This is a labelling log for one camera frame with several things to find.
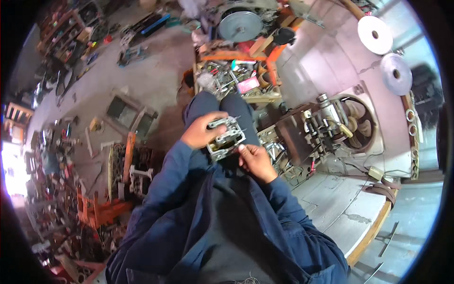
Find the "leg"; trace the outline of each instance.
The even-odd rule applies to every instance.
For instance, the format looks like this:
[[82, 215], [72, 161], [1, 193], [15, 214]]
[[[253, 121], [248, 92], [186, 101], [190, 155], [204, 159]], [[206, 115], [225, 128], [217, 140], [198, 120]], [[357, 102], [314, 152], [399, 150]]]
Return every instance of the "leg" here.
[[246, 136], [246, 140], [243, 141], [243, 144], [254, 144], [260, 146], [257, 139], [257, 133], [255, 132], [254, 123], [252, 121], [252, 107], [246, 103], [239, 96], [239, 94], [228, 94], [224, 99], [222, 99], [219, 109], [220, 111], [228, 112], [229, 116], [240, 116], [237, 121], [241, 129], [245, 129], [244, 135]]
[[[194, 120], [212, 111], [219, 111], [219, 102], [214, 95], [206, 91], [198, 93], [192, 98], [183, 113], [184, 128], [187, 129]], [[210, 164], [211, 159], [208, 157], [207, 153], [205, 153], [203, 149], [196, 150], [191, 154], [189, 170], [207, 170], [209, 169]]]
[[194, 120], [212, 111], [219, 111], [219, 102], [206, 91], [195, 95], [183, 114], [184, 128], [187, 129]]

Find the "hand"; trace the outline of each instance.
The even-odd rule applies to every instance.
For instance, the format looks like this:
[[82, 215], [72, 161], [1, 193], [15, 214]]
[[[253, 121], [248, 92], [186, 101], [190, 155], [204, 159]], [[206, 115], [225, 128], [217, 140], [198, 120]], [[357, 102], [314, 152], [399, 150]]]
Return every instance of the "hand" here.
[[213, 141], [216, 137], [227, 131], [225, 125], [220, 125], [215, 129], [208, 130], [208, 123], [213, 120], [228, 117], [227, 112], [214, 111], [207, 115], [197, 118], [181, 136], [181, 141], [192, 149], [201, 149], [208, 143]]
[[277, 178], [277, 172], [270, 162], [265, 148], [255, 145], [239, 145], [240, 159], [238, 164], [246, 171], [253, 173], [258, 179], [268, 184]]

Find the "blue pants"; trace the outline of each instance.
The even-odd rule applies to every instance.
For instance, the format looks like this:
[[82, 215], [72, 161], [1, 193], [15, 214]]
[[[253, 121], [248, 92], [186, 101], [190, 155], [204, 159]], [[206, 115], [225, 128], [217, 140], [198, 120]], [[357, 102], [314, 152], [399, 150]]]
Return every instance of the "blue pants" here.
[[[183, 115], [185, 129], [187, 129], [192, 122], [200, 116], [206, 115], [212, 111], [225, 111], [229, 116], [240, 118], [237, 119], [238, 124], [244, 132], [246, 140], [243, 144], [254, 144], [260, 146], [255, 132], [254, 123], [252, 121], [252, 107], [248, 105], [239, 94], [228, 94], [219, 102], [216, 97], [206, 91], [202, 91], [195, 95], [191, 102], [186, 107]], [[238, 156], [233, 155], [220, 161], [224, 167], [234, 170], [232, 167], [238, 165]], [[212, 166], [211, 158], [208, 151], [203, 148], [194, 151], [191, 156], [189, 169], [203, 169], [207, 170]]]

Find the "carburetor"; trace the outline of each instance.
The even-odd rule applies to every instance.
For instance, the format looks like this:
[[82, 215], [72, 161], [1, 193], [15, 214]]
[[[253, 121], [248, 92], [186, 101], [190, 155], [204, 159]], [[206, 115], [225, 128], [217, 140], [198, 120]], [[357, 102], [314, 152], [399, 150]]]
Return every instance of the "carburetor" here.
[[226, 117], [208, 123], [210, 129], [220, 125], [225, 125], [227, 131], [221, 136], [216, 137], [207, 144], [208, 152], [213, 161], [219, 161], [233, 154], [237, 146], [246, 139], [240, 125], [237, 122], [238, 117]]

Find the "pink package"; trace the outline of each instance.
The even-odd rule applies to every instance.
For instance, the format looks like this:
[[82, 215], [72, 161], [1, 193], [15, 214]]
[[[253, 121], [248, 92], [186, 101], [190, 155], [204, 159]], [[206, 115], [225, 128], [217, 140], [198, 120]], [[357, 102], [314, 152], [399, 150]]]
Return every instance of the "pink package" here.
[[238, 90], [241, 94], [244, 94], [247, 91], [252, 90], [258, 86], [260, 86], [260, 84], [258, 83], [257, 77], [252, 77], [238, 83]]

